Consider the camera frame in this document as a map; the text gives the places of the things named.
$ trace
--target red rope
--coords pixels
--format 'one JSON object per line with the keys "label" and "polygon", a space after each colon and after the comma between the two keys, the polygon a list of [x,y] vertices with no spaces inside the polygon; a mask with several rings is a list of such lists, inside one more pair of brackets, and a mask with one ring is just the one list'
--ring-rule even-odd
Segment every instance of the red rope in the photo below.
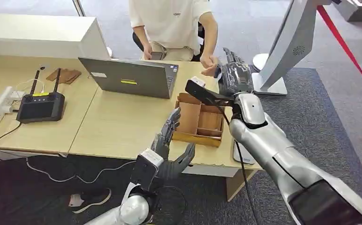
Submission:
{"label": "red rope", "polygon": [[355,56],[352,54],[351,50],[348,48],[347,44],[345,43],[344,39],[340,35],[339,31],[337,30],[336,26],[334,26],[333,21],[330,19],[329,15],[327,14],[326,10],[323,6],[318,6],[317,10],[319,14],[322,16],[324,22],[329,27],[330,31],[333,33],[334,37],[337,39],[341,47],[344,49],[345,53],[348,55],[348,57],[351,59],[351,61],[354,63],[356,68],[361,72],[362,74],[362,68],[359,66],[358,61],[356,61]]}

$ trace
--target dark carpet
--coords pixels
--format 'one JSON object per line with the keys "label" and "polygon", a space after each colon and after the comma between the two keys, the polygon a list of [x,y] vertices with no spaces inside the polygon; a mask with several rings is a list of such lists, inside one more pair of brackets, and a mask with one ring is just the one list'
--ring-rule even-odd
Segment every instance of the dark carpet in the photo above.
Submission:
{"label": "dark carpet", "polygon": [[[289,91],[286,97],[260,97],[266,112],[300,153],[341,178],[362,196],[362,165],[316,70],[293,68],[286,77],[286,85]],[[75,173],[85,180],[93,180],[101,169],[115,168],[124,162],[83,156],[30,158],[31,165],[58,180]],[[118,171],[103,172],[93,184],[76,179],[56,183],[46,175],[30,170],[25,159],[0,162],[0,225],[86,223],[119,205],[132,167],[131,164]],[[264,171],[256,173],[249,181],[251,199],[242,189],[231,202],[226,202],[225,178],[183,174],[167,184],[183,190],[188,200],[183,224],[292,224],[279,191]],[[81,214],[73,214],[68,209],[67,195],[102,187],[112,189],[113,196],[108,203]],[[162,211],[154,221],[157,225],[173,224],[183,209],[183,200],[178,193],[168,190],[164,195]]]}

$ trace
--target antenna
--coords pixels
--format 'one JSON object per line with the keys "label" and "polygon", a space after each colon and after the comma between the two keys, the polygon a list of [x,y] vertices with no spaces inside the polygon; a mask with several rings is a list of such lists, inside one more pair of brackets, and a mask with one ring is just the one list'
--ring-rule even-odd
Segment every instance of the antenna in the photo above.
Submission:
{"label": "antenna", "polygon": [[60,82],[60,74],[61,74],[61,68],[58,68],[57,80],[55,80],[55,86],[53,92],[57,92],[58,83]]}
{"label": "antenna", "polygon": [[36,75],[35,75],[35,80],[33,81],[32,88],[30,89],[31,95],[33,95],[33,93],[35,93],[36,83],[38,82],[39,74],[40,74],[40,70],[37,70]]}

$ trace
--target metal pole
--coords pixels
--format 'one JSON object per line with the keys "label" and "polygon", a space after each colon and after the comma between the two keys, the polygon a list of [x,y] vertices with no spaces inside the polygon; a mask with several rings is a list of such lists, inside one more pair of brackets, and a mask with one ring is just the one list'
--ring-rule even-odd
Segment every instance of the metal pole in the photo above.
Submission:
{"label": "metal pole", "polygon": [[80,0],[72,0],[72,1],[75,6],[75,9],[77,11],[77,14],[79,14],[79,16],[86,16],[86,14],[84,13],[82,4],[80,3]]}

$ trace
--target wooden box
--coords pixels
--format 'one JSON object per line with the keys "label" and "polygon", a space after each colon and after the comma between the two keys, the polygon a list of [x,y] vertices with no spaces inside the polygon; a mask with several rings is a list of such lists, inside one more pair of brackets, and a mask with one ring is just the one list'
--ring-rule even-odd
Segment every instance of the wooden box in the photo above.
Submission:
{"label": "wooden box", "polygon": [[214,147],[221,144],[224,118],[217,107],[203,105],[187,93],[179,94],[177,107],[181,108],[181,117],[173,134],[174,140]]}

